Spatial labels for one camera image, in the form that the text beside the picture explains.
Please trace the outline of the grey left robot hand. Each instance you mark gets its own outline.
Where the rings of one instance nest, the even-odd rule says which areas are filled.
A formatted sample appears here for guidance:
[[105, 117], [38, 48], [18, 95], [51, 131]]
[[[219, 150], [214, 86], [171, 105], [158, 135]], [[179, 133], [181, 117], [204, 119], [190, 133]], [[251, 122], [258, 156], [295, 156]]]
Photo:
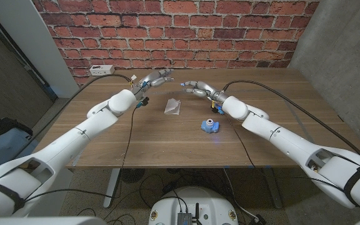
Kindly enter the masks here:
[[134, 85], [132, 93], [138, 98], [151, 87], [158, 87], [164, 83], [174, 81], [174, 79], [169, 76], [173, 71], [174, 69], [153, 71]]

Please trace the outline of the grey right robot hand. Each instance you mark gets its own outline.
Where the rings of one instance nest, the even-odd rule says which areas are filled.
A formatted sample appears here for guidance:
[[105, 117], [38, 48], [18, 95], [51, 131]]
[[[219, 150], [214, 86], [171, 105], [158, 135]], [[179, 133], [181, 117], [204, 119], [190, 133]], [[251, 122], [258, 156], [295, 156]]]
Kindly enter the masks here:
[[207, 98], [214, 102], [223, 103], [228, 98], [224, 91], [220, 91], [202, 81], [186, 81], [180, 85], [185, 87], [183, 89], [184, 92], [194, 94], [200, 98]]

